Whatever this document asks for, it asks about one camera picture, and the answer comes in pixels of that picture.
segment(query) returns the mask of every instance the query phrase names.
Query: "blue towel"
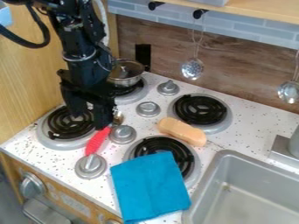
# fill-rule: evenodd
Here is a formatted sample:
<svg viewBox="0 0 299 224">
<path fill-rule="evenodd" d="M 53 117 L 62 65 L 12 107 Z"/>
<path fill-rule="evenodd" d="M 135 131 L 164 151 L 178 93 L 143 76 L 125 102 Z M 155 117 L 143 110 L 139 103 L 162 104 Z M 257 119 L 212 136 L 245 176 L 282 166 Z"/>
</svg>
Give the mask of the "blue towel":
<svg viewBox="0 0 299 224">
<path fill-rule="evenodd" d="M 125 224 L 188 209 L 191 201 L 171 152 L 138 157 L 111 167 Z"/>
</svg>

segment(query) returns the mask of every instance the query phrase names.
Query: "wall hook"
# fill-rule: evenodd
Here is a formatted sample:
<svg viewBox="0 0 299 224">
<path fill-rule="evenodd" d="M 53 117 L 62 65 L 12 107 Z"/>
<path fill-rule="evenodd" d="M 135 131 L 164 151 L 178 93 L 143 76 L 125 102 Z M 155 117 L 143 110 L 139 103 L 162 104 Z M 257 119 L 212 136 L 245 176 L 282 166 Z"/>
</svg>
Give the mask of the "wall hook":
<svg viewBox="0 0 299 224">
<path fill-rule="evenodd" d="M 195 10 L 193 12 L 193 17 L 195 19 L 200 19 L 202 15 L 204 15 L 204 13 L 208 12 L 208 10 Z"/>
<path fill-rule="evenodd" d="M 156 7 L 162 5 L 162 4 L 165 4 L 165 3 L 162 3 L 162 2 L 150 2 L 149 3 L 149 10 L 150 11 L 153 11 L 156 9 Z"/>
</svg>

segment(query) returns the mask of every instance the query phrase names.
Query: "white countertop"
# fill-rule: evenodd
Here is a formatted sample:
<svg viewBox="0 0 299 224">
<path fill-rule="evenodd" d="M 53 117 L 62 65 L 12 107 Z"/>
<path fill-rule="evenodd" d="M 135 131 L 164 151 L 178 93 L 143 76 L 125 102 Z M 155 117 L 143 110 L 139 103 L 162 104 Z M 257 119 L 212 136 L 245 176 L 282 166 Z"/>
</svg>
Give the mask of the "white countertop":
<svg viewBox="0 0 299 224">
<path fill-rule="evenodd" d="M 299 115 L 176 80 L 175 82 L 180 86 L 180 92 L 173 96 L 163 96 L 156 91 L 156 87 L 158 84 L 166 82 L 168 78 L 152 73 L 146 73 L 143 77 L 149 83 L 148 95 L 138 102 L 119 106 L 119 110 L 125 116 L 124 124 L 133 126 L 136 129 L 136 140 L 159 135 L 156 123 L 167 116 L 168 105 L 178 96 L 192 93 L 213 95 L 226 102 L 232 109 L 233 123 L 228 129 L 208 136 L 209 141 L 205 147 L 196 148 L 202 163 L 202 173 L 209 165 L 216 151 L 225 149 L 241 152 L 299 174 L 299 170 L 268 159 L 275 136 L 290 137 L 299 124 Z M 137 115 L 136 106 L 140 102 L 146 101 L 157 103 L 161 107 L 161 114 L 153 118 L 144 118 Z M 84 148 L 68 151 L 45 148 L 38 142 L 35 129 L 36 124 L 32 124 L 6 143 L 3 143 L 1 147 L 4 152 L 94 203 L 105 207 L 110 212 L 120 215 L 109 169 L 96 179 L 84 180 L 78 178 L 74 172 L 74 166 L 77 160 L 84 155 Z M 125 149 L 129 146 L 130 144 L 119 146 L 107 140 L 99 150 L 99 154 L 108 161 L 108 167 L 111 167 L 122 161 Z M 195 188 L 196 185 L 189 190 L 190 195 L 192 195 Z M 181 212 L 141 223 L 181 223 Z"/>
</svg>

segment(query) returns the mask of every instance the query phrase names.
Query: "sink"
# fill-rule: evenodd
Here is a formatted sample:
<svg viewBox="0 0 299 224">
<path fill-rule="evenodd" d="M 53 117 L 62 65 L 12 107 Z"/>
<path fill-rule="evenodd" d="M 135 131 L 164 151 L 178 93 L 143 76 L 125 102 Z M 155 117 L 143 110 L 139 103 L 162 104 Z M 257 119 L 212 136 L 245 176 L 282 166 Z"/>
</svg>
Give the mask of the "sink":
<svg viewBox="0 0 299 224">
<path fill-rule="evenodd" d="M 298 224 L 299 176 L 222 150 L 191 200 L 184 224 Z"/>
</svg>

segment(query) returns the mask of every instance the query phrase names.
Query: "wooden panel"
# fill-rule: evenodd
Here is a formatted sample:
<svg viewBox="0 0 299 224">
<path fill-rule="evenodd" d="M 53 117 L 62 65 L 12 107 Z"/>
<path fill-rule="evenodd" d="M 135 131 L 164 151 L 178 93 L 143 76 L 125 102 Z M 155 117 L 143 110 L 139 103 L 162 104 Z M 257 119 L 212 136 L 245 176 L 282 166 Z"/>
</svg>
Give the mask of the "wooden panel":
<svg viewBox="0 0 299 224">
<path fill-rule="evenodd" d="M 276 93 L 293 76 L 294 50 L 206 33 L 206 49 L 198 54 L 205 63 L 205 75 L 193 81 L 180 73 L 181 63 L 193 54 L 190 31 L 123 16 L 118 16 L 117 23 L 121 57 L 134 59 L 135 44 L 151 44 L 153 73 L 299 113 L 297 104 L 282 102 Z"/>
<path fill-rule="evenodd" d="M 17 173 L 17 170 L 12 169 L 10 158 L 3 152 L 0 152 L 0 165 L 3 167 L 5 176 L 10 181 L 10 185 L 17 196 L 18 202 L 20 204 L 23 204 L 24 198 L 18 191 L 19 175 Z"/>
<path fill-rule="evenodd" d="M 30 41 L 42 41 L 40 30 L 24 6 L 11 6 L 14 25 L 9 29 Z M 66 68 L 60 41 L 48 18 L 51 43 L 28 49 L 0 37 L 0 143 L 14 136 L 49 109 L 62 102 L 56 71 Z M 110 47 L 118 57 L 115 15 L 108 14 Z"/>
<path fill-rule="evenodd" d="M 6 163 L 10 164 L 9 169 L 6 169 L 6 173 L 13 173 L 13 175 L 9 175 L 8 177 L 11 177 L 10 182 L 13 183 L 13 186 L 18 186 L 18 183 L 22 180 L 22 177 L 20 175 L 20 172 L 31 172 L 35 174 L 39 179 L 43 181 L 46 186 L 49 184 L 52 186 L 51 189 L 47 187 L 47 192 L 45 196 L 54 204 L 58 205 L 59 207 L 64 208 L 65 210 L 69 211 L 70 213 L 80 217 L 83 221 L 91 224 L 104 224 L 106 220 L 114 220 L 119 221 L 122 223 L 122 219 L 118 216 L 116 216 L 113 213 L 110 213 L 108 210 L 94 204 L 92 201 L 82 197 L 78 193 L 71 191 L 70 189 L 58 184 L 53 179 L 50 179 L 43 174 L 41 174 L 38 171 L 33 170 L 31 167 L 20 163 L 19 161 L 8 157 L 4 153 L 0 153 L 0 158 L 5 158 Z M 20 193 L 18 192 L 18 188 L 14 188 L 15 193 L 18 195 L 20 200 L 23 202 L 22 196 L 20 196 Z M 78 201 L 82 205 L 88 207 L 90 209 L 90 216 L 87 217 L 83 213 L 78 212 L 77 210 L 73 209 L 72 207 L 66 205 L 61 197 L 56 198 L 56 196 L 60 196 L 60 194 L 63 193 L 67 195 L 68 197 L 71 197 L 72 199 Z M 98 220 L 98 215 L 102 215 L 101 221 Z"/>
<path fill-rule="evenodd" d="M 163 0 L 161 2 L 299 24 L 298 0 L 229 0 L 224 7 L 195 3 L 190 0 Z"/>
</svg>

